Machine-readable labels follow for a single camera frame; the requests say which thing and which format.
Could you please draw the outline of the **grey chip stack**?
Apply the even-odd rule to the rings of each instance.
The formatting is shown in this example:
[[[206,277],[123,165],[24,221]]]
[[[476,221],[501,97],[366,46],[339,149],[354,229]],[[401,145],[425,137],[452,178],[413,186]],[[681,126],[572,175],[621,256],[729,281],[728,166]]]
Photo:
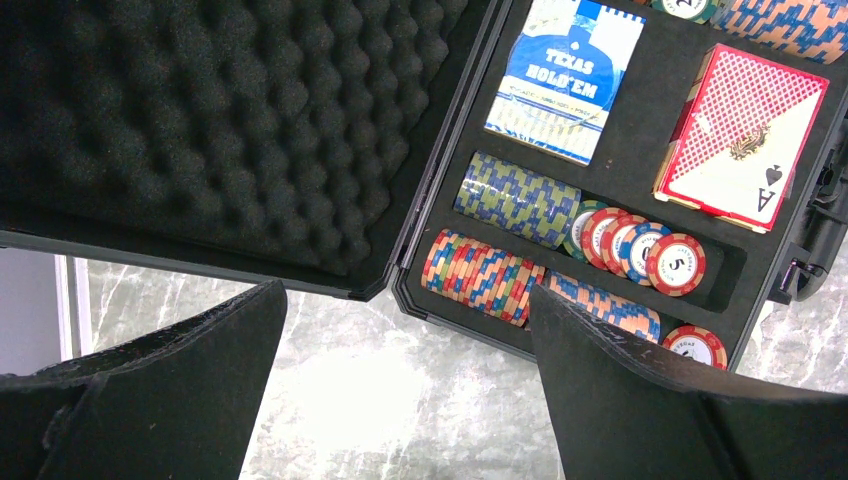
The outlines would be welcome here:
[[[822,64],[831,64],[847,52],[845,1],[720,1],[710,24]]]

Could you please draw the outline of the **blue white card deck box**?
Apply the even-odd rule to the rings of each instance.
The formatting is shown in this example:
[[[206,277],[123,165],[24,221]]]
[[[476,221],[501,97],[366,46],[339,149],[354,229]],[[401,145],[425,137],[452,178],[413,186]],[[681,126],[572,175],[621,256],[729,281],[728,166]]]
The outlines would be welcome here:
[[[589,165],[645,25],[596,1],[533,2],[485,129]]]

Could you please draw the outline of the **black poker chip case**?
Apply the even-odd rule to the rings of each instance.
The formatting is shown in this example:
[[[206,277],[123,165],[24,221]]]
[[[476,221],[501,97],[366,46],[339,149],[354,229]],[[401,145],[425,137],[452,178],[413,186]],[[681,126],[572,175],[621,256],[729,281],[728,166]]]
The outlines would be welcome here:
[[[763,303],[815,293],[847,232],[847,63],[620,1],[646,26],[586,167],[484,127],[528,1],[5,1],[1,241],[367,301],[532,359],[530,334],[426,292],[451,229],[712,330],[737,364]],[[778,222],[757,234],[651,189],[706,50],[828,79]],[[673,298],[452,208],[476,152],[694,235]]]

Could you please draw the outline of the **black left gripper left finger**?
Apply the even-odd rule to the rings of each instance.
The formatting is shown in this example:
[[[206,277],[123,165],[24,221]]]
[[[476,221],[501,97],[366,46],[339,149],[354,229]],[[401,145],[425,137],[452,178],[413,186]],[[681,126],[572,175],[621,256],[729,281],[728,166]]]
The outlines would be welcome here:
[[[5,479],[235,479],[283,331],[268,281],[168,327],[1,378]]]

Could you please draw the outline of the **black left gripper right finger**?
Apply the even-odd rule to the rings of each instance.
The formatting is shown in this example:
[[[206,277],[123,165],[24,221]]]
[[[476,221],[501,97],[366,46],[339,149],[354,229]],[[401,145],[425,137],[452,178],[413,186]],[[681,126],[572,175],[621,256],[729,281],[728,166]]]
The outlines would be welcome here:
[[[531,336],[569,479],[843,479],[844,395],[696,362],[545,287]]]

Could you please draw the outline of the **red card deck box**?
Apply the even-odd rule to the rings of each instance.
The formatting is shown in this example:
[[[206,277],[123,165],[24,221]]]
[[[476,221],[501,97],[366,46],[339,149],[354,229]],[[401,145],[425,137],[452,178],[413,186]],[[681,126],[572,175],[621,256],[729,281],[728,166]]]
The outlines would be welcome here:
[[[724,44],[705,54],[652,193],[772,230],[828,79]]]

